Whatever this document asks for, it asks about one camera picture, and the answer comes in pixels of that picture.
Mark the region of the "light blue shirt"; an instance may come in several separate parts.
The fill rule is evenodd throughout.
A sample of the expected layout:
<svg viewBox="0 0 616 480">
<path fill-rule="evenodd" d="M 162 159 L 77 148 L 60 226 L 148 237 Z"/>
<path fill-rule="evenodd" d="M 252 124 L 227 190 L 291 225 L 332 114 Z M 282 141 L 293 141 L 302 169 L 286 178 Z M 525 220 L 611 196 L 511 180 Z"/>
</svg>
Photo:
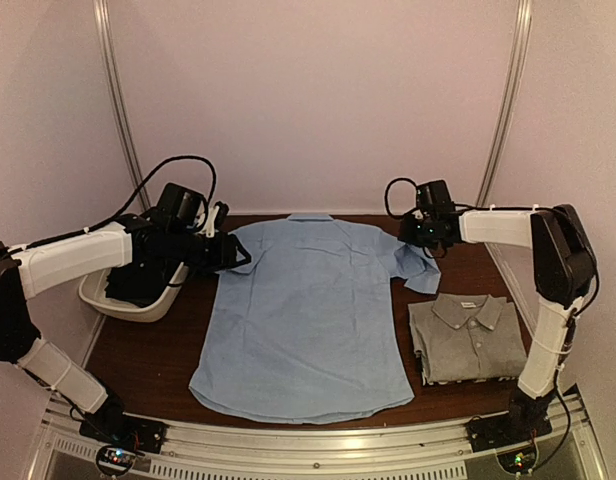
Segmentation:
<svg viewBox="0 0 616 480">
<path fill-rule="evenodd" d="M 293 214 L 235 232 L 248 264 L 221 273 L 189 388 L 257 422 L 327 424 L 409 403 L 391 282 L 437 291 L 423 250 L 379 227 Z"/>
</svg>

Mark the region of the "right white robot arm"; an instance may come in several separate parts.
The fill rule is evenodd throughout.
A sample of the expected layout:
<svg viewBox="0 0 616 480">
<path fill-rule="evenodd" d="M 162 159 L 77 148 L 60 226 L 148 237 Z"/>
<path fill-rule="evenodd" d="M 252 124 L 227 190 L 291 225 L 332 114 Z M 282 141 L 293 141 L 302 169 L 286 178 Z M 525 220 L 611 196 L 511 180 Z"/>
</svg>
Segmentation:
<svg viewBox="0 0 616 480">
<path fill-rule="evenodd" d="M 599 291 L 596 256 L 575 207 L 478 207 L 453 201 L 443 180 L 412 186 L 413 206 L 395 217 L 400 240 L 426 253 L 447 251 L 459 243 L 531 251 L 539 311 L 517 388 L 534 401 L 554 393 L 578 317 Z"/>
</svg>

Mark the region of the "black shirt in basket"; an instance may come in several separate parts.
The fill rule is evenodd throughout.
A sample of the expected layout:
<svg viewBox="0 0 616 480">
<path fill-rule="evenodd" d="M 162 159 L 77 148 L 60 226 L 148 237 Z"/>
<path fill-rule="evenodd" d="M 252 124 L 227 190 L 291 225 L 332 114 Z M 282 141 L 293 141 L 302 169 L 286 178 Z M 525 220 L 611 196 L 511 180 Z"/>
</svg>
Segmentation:
<svg viewBox="0 0 616 480">
<path fill-rule="evenodd" d="M 155 303 L 172 280 L 179 262 L 153 259 L 113 268 L 105 296 L 143 308 Z"/>
</svg>

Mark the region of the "folded grey shirt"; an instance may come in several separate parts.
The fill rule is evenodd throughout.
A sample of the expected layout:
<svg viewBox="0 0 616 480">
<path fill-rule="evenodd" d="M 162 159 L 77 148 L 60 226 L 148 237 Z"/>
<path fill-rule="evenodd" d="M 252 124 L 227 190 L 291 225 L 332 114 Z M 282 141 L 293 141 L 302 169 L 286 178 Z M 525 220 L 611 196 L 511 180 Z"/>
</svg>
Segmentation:
<svg viewBox="0 0 616 480">
<path fill-rule="evenodd" d="M 507 380 L 526 364 L 515 305 L 504 297 L 440 294 L 408 306 L 414 351 L 432 384 Z"/>
</svg>

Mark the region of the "white plastic basket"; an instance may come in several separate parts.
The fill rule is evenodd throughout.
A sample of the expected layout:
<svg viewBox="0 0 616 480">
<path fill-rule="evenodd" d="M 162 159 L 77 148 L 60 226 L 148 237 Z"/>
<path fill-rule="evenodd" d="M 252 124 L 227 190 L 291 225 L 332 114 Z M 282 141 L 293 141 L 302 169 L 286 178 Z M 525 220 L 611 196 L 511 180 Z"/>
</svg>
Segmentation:
<svg viewBox="0 0 616 480">
<path fill-rule="evenodd" d="M 153 323 L 173 305 L 189 268 L 173 260 L 143 260 L 137 264 L 101 270 L 85 276 L 80 299 L 115 319 Z"/>
</svg>

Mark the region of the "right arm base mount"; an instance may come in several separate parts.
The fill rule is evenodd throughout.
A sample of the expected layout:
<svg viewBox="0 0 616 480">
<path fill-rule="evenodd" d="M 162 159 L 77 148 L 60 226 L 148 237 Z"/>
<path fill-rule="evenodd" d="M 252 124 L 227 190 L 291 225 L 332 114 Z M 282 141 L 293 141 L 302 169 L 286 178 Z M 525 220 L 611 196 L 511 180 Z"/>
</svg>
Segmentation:
<svg viewBox="0 0 616 480">
<path fill-rule="evenodd" d="M 531 398 L 515 388 L 508 403 L 508 411 L 491 417 L 473 417 L 466 430 L 474 452 L 498 449 L 529 442 L 537 436 L 552 432 L 548 407 L 555 399 L 555 390 L 547 395 Z"/>
</svg>

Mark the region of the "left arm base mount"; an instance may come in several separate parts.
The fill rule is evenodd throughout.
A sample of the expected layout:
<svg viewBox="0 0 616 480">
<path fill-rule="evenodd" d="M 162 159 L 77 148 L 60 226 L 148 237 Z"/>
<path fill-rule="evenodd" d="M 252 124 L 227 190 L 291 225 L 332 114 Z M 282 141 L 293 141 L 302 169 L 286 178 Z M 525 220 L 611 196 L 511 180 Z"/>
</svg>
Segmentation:
<svg viewBox="0 0 616 480">
<path fill-rule="evenodd" d="M 107 399 L 95 412 L 82 415 L 79 433 L 133 452 L 161 452 L 166 424 L 126 414 L 120 400 Z"/>
</svg>

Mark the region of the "front aluminium rail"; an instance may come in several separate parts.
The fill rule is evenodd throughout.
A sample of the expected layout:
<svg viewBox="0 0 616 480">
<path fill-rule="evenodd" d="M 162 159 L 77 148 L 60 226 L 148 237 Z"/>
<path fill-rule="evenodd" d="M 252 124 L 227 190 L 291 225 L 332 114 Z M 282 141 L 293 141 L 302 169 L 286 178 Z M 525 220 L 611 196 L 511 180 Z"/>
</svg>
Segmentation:
<svg viewBox="0 0 616 480">
<path fill-rule="evenodd" d="M 166 421 L 161 450 L 127 479 L 513 479 L 516 453 L 539 455 L 534 479 L 605 479 L 581 397 L 549 407 L 552 430 L 534 444 L 476 451 L 468 419 L 344 430 L 247 429 Z"/>
</svg>

